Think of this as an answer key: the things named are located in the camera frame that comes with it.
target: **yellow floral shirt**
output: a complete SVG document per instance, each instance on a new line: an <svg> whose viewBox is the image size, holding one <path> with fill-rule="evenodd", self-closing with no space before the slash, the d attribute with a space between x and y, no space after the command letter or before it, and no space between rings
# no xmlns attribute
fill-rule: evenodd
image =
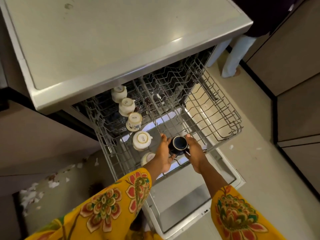
<svg viewBox="0 0 320 240"><path fill-rule="evenodd" d="M129 230L150 188L150 174L145 168L140 168L65 216L54 219L27 240L161 239L156 233L135 234ZM211 217L222 239L284 239L232 186L224 187L215 194Z"/></svg>

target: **pant leg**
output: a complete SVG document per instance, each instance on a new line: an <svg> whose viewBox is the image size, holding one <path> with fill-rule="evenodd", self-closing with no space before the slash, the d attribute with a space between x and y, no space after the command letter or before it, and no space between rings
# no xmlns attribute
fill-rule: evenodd
<svg viewBox="0 0 320 240"><path fill-rule="evenodd" d="M211 67L216 62L216 60L219 58L219 56L222 54L222 52L230 44L231 40L232 39L229 39L229 40L223 41L222 43L216 45L211 56L208 59L207 67Z"/></svg>
<svg viewBox="0 0 320 240"><path fill-rule="evenodd" d="M245 35L240 36L224 64L222 77L230 77L236 73L236 68L240 63L240 60L245 56L256 39L257 38Z"/></svg>

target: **dishwasher rack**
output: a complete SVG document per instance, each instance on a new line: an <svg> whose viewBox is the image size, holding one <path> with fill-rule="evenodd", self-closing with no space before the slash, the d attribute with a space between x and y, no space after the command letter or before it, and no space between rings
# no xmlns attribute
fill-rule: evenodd
<svg viewBox="0 0 320 240"><path fill-rule="evenodd" d="M203 149L210 151L242 130L240 115L197 55L124 85L127 96L135 100L135 111L143 117L140 130L148 131L153 137L143 152L133 149L134 132L126 129L127 117L118 113L118 104L111 99L110 90L84 101L114 180L141 167L142 156L156 151L160 133L167 137L189 133ZM189 161L176 159L175 163L170 173L188 165Z"/></svg>

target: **beige tile floor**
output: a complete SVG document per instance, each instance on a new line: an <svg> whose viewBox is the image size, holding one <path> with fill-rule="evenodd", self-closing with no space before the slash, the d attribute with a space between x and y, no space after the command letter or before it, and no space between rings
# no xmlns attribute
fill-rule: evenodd
<svg viewBox="0 0 320 240"><path fill-rule="evenodd" d="M270 99L243 69L238 77L222 79L219 67L222 67L226 56L224 53L208 72L242 117L243 131L220 147L246 181L239 192L286 239L320 239L320 203L270 142ZM97 157L99 166L95 167ZM75 167L67 173L61 172L57 175L61 183L56 188L49 189L47 181L39 182L36 190L46 193L38 203L30 205L25 218L30 233L85 201L90 184L102 180L108 185L113 181L102 151L92 155L82 169ZM177 239L220 237L210 214L206 214Z"/></svg>
<svg viewBox="0 0 320 240"><path fill-rule="evenodd" d="M220 147L246 181L239 192L286 239L320 239L320 203L270 142L271 100L242 68L240 76L221 78L226 56L208 72L242 117L243 131ZM220 238L216 236L206 214L177 239Z"/></svg>

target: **person's right hand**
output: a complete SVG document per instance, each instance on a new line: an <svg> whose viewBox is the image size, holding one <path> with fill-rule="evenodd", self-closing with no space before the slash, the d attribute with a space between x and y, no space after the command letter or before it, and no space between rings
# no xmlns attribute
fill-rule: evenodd
<svg viewBox="0 0 320 240"><path fill-rule="evenodd" d="M191 162L193 169L197 173L201 173L200 172L200 165L203 162L207 161L205 153L203 152L201 145L197 142L196 139L191 137L190 134L186 134L186 141L190 147L190 155L185 153L185 156Z"/></svg>

